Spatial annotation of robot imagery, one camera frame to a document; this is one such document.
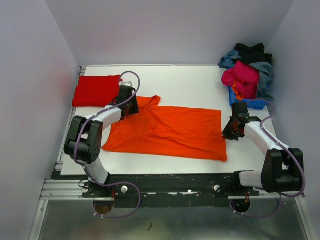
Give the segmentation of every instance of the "red cloth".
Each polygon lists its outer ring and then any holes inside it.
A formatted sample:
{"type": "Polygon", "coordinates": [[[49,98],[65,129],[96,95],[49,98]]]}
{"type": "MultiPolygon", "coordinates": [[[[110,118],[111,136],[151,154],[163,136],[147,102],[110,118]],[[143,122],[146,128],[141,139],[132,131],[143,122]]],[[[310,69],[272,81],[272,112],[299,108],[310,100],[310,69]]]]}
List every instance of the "red cloth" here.
{"type": "Polygon", "coordinates": [[[192,159],[227,160],[221,111],[158,106],[159,96],[138,96],[139,113],[111,125],[104,150],[192,159]]]}
{"type": "Polygon", "coordinates": [[[225,86],[233,86],[244,99],[257,98],[259,71],[248,64],[237,61],[223,73],[221,81],[225,86]]]}
{"type": "Polygon", "coordinates": [[[104,107],[119,93],[119,76],[80,76],[73,107],[104,107]]]}

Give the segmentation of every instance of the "clothing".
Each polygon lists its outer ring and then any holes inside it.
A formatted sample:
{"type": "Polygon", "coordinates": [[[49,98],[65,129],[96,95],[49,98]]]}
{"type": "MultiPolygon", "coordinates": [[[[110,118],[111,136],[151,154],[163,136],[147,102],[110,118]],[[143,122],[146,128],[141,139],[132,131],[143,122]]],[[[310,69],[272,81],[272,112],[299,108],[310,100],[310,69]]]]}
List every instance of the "clothing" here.
{"type": "Polygon", "coordinates": [[[239,101],[242,101],[243,99],[245,99],[242,95],[241,95],[241,92],[239,92],[236,88],[236,85],[237,83],[235,82],[233,85],[232,85],[232,90],[233,92],[235,93],[235,98],[238,99],[239,101]]]}
{"type": "Polygon", "coordinates": [[[233,87],[239,98],[257,98],[259,71],[238,61],[233,68],[225,71],[221,81],[225,86],[233,87]]]}
{"type": "Polygon", "coordinates": [[[232,50],[228,52],[223,58],[221,58],[221,61],[218,65],[221,69],[233,68],[238,59],[241,59],[241,56],[239,56],[239,52],[236,50],[232,50]]]}
{"type": "Polygon", "coordinates": [[[73,107],[104,107],[119,93],[119,76],[80,76],[73,107]]]}
{"type": "Polygon", "coordinates": [[[227,160],[221,111],[158,106],[159,96],[137,97],[139,113],[112,124],[102,149],[110,152],[227,160]]]}
{"type": "Polygon", "coordinates": [[[258,62],[271,63],[272,54],[265,53],[265,46],[259,43],[253,47],[248,47],[242,43],[237,43],[234,50],[239,52],[241,61],[245,64],[253,64],[258,62]]]}
{"type": "Polygon", "coordinates": [[[269,90],[269,84],[272,81],[274,74],[274,68],[268,62],[255,62],[249,64],[251,67],[259,71],[259,83],[257,87],[257,97],[259,99],[265,99],[272,101],[275,98],[272,96],[269,90]]]}

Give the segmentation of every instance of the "metal floor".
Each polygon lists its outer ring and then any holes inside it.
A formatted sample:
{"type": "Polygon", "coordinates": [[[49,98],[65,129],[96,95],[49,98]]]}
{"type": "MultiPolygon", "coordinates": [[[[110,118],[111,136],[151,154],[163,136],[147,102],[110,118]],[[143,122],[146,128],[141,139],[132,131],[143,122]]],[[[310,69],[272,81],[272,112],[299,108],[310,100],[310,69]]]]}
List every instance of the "metal floor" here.
{"type": "MultiPolygon", "coordinates": [[[[252,199],[248,213],[275,209],[275,199],[252,199]]],[[[114,209],[124,214],[132,209],[114,209]]],[[[141,208],[122,219],[94,216],[92,201],[49,201],[41,240],[306,240],[294,199],[284,199],[280,211],[252,219],[229,208],[141,208]]]]}

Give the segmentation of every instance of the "cable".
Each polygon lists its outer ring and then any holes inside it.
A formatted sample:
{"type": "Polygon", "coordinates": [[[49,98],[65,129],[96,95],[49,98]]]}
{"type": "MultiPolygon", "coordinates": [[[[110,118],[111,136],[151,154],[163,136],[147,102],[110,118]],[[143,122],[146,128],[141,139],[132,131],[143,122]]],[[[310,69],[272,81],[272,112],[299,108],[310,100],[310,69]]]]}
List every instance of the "cable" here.
{"type": "Polygon", "coordinates": [[[282,196],[279,194],[279,204],[276,207],[276,209],[273,212],[268,213],[266,215],[262,215],[262,216],[245,214],[245,213],[241,213],[241,212],[236,211],[235,208],[234,208],[234,202],[232,200],[230,200],[230,202],[229,202],[229,207],[232,209],[234,214],[238,214],[240,216],[247,217],[247,218],[252,218],[252,219],[263,219],[263,218],[267,218],[267,217],[275,215],[280,210],[280,207],[282,206],[282,203],[283,203],[283,199],[282,199],[282,196]]]}
{"type": "Polygon", "coordinates": [[[83,184],[83,186],[80,186],[80,183],[82,183],[85,180],[88,180],[88,178],[86,177],[86,178],[80,180],[80,182],[78,182],[78,186],[79,186],[79,188],[88,189],[89,190],[89,187],[87,187],[85,184],[83,184]]]}
{"type": "Polygon", "coordinates": [[[91,175],[89,172],[87,172],[87,170],[86,170],[86,168],[85,168],[85,165],[84,165],[83,163],[81,163],[80,161],[78,161],[78,159],[77,159],[77,152],[78,152],[78,148],[79,148],[79,143],[80,143],[81,136],[83,135],[84,130],[85,130],[87,124],[88,124],[92,119],[94,119],[94,118],[96,118],[97,116],[99,116],[100,114],[103,114],[103,113],[105,113],[105,112],[107,112],[107,111],[110,111],[111,109],[118,108],[118,107],[120,107],[120,106],[128,103],[131,99],[133,99],[133,98],[137,95],[137,92],[138,92],[139,89],[140,89],[140,83],[141,83],[140,77],[139,77],[138,74],[136,74],[134,71],[125,71],[125,72],[123,72],[123,73],[119,76],[119,81],[120,81],[121,77],[122,77],[123,75],[125,75],[125,74],[133,74],[133,75],[135,75],[135,76],[137,77],[137,79],[138,79],[138,86],[137,86],[137,88],[136,88],[136,91],[133,93],[133,95],[132,95],[131,97],[129,97],[127,100],[123,101],[122,103],[119,103],[119,104],[116,104],[116,105],[114,105],[114,106],[111,106],[110,108],[102,109],[101,111],[97,112],[95,115],[89,117],[89,118],[84,122],[83,126],[82,126],[81,129],[80,129],[78,138],[77,138],[76,143],[75,143],[74,154],[73,154],[73,159],[74,159],[75,163],[81,165],[82,167],[84,167],[84,171],[85,171],[85,173],[87,174],[87,176],[88,176],[88,178],[90,179],[91,182],[94,182],[95,184],[97,184],[97,185],[99,185],[99,186],[101,186],[101,187],[106,187],[106,188],[112,187],[112,186],[115,186],[115,185],[124,185],[124,184],[126,184],[126,185],[131,185],[131,186],[133,186],[133,187],[136,189],[136,191],[137,191],[137,193],[138,193],[139,201],[138,201],[137,206],[135,207],[135,209],[134,209],[132,212],[130,212],[130,213],[128,213],[128,214],[125,214],[125,215],[120,215],[120,216],[107,216],[107,215],[104,216],[103,214],[100,215],[100,214],[98,214],[97,212],[95,213],[95,214],[99,215],[99,216],[102,217],[102,218],[121,219],[121,218],[125,218],[125,217],[128,217],[128,216],[131,216],[132,214],[134,214],[134,213],[138,210],[138,208],[139,208],[139,206],[140,206],[140,203],[141,203],[141,193],[140,193],[139,188],[138,188],[135,184],[133,184],[133,183],[131,183],[131,182],[126,182],[126,181],[116,182],[116,183],[112,183],[112,184],[101,184],[101,183],[97,182],[97,181],[92,177],[92,175],[91,175]]]}
{"type": "Polygon", "coordinates": [[[93,209],[95,211],[95,215],[98,215],[99,217],[101,217],[102,219],[103,218],[107,218],[107,219],[122,219],[122,218],[126,218],[126,217],[129,217],[133,214],[136,213],[136,211],[139,209],[139,206],[141,204],[141,192],[139,190],[139,188],[131,183],[131,182],[127,182],[127,181],[122,181],[122,182],[116,182],[116,183],[112,183],[112,184],[99,184],[100,186],[102,187],[113,187],[113,186],[116,186],[116,185],[131,185],[133,186],[136,191],[138,192],[138,195],[139,195],[139,200],[138,200],[138,204],[136,205],[136,207],[134,208],[134,210],[132,212],[129,212],[127,214],[124,214],[124,215],[120,215],[120,216],[108,216],[108,215],[104,215],[104,214],[99,214],[97,211],[96,211],[96,205],[93,206],[93,209]]]}
{"type": "Polygon", "coordinates": [[[249,100],[249,101],[247,102],[247,104],[250,103],[250,102],[252,102],[252,101],[256,101],[256,100],[264,101],[264,102],[266,102],[267,104],[270,104],[270,105],[273,107],[274,112],[273,112],[270,116],[267,116],[266,118],[264,118],[264,119],[261,121],[260,127],[261,127],[262,131],[263,131],[274,143],[276,143],[278,146],[280,146],[283,150],[285,150],[285,151],[289,154],[289,156],[292,158],[292,160],[293,160],[294,163],[296,164],[296,166],[297,166],[297,168],[298,168],[298,170],[299,170],[299,172],[300,172],[300,174],[301,174],[301,178],[302,178],[302,186],[301,186],[300,191],[299,191],[298,193],[294,194],[294,195],[289,195],[289,194],[286,194],[286,193],[278,192],[278,193],[279,193],[279,200],[280,200],[278,206],[276,207],[276,209],[275,209],[273,212],[268,213],[268,214],[266,214],[266,215],[256,216],[256,215],[250,215],[250,214],[245,214],[245,213],[238,212],[238,211],[236,211],[235,208],[234,208],[234,202],[233,202],[232,200],[230,200],[229,206],[230,206],[230,208],[232,209],[232,211],[233,211],[234,214],[238,214],[238,215],[240,215],[240,216],[244,216],[244,217],[247,217],[247,218],[261,219],[261,218],[267,218],[267,217],[273,216],[273,215],[275,215],[275,214],[279,211],[279,209],[281,208],[282,203],[283,203],[282,196],[285,196],[285,197],[287,197],[287,198],[297,198],[297,197],[301,196],[301,195],[304,193],[305,189],[306,189],[306,176],[305,176],[305,173],[304,173],[302,167],[300,166],[298,160],[296,159],[296,157],[289,151],[288,148],[286,148],[283,144],[281,144],[280,142],[278,142],[277,139],[275,139],[275,138],[265,129],[264,122],[267,121],[268,119],[271,119],[272,117],[274,117],[274,116],[276,115],[276,106],[275,106],[272,102],[270,102],[270,101],[268,101],[268,100],[265,100],[265,99],[261,99],[261,98],[249,100]]]}

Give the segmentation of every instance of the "pile of clothes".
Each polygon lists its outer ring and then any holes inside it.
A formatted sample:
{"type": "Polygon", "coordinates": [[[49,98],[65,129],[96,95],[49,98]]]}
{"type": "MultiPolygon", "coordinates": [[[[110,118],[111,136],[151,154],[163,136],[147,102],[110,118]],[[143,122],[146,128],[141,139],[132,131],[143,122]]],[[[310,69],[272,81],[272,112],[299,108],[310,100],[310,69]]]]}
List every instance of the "pile of clothes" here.
{"type": "Polygon", "coordinates": [[[269,90],[274,69],[271,66],[272,54],[265,53],[265,46],[259,43],[253,47],[237,43],[218,64],[228,69],[222,75],[223,85],[232,87],[238,100],[265,99],[274,97],[269,90]]]}

